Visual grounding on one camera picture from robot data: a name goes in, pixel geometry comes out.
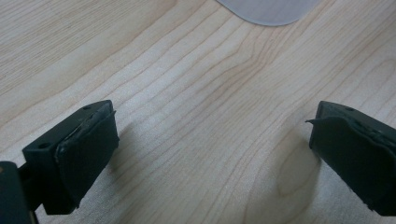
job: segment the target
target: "wooden table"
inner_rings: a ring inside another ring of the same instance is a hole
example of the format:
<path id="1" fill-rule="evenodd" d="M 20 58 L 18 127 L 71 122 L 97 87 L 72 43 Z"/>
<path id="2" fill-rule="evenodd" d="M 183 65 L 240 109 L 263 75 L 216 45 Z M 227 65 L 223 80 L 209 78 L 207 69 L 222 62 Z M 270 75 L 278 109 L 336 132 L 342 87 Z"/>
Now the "wooden table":
<path id="1" fill-rule="evenodd" d="M 308 147 L 321 100 L 396 127 L 396 2 L 323 0 L 294 24 L 214 0 L 4 0 L 0 158 L 111 99 L 120 147 L 42 223 L 395 223 Z"/>

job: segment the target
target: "wood grain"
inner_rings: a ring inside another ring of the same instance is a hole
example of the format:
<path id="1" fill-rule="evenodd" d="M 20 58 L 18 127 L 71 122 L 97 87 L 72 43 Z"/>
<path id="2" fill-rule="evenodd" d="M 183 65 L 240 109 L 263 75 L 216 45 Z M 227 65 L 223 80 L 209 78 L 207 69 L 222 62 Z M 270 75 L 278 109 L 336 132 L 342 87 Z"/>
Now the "wood grain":
<path id="1" fill-rule="evenodd" d="M 42 223 L 395 223 L 308 148 L 320 100 L 396 127 L 396 2 L 323 0 L 282 27 L 216 1 L 0 2 L 0 158 L 111 99 L 120 147 Z"/>

